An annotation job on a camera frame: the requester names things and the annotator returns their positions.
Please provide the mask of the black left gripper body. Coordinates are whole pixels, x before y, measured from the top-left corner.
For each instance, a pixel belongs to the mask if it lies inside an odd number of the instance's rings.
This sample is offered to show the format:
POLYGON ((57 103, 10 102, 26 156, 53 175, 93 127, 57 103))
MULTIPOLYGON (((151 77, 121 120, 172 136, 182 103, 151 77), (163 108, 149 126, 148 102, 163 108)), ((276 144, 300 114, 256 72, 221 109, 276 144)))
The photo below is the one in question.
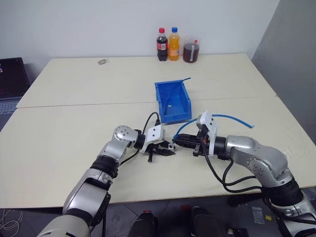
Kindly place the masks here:
POLYGON ((161 142, 158 143, 158 144, 154 144, 154 143, 151 143, 147 146, 145 152, 148 153, 148 162, 152 162, 153 161, 153 154, 154 153, 154 148, 166 148, 166 149, 169 149, 169 147, 162 147, 161 146, 161 142))

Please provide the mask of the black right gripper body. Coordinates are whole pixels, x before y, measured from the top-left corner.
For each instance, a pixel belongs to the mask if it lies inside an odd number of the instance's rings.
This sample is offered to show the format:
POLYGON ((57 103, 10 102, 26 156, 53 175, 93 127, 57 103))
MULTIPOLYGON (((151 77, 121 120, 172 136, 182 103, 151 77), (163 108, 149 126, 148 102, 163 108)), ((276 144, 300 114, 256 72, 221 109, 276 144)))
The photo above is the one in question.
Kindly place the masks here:
POLYGON ((209 135, 208 135, 209 129, 205 124, 203 124, 197 135, 194 136, 194 142, 196 143, 193 156, 203 156, 204 152, 208 152, 208 146, 209 146, 209 135))

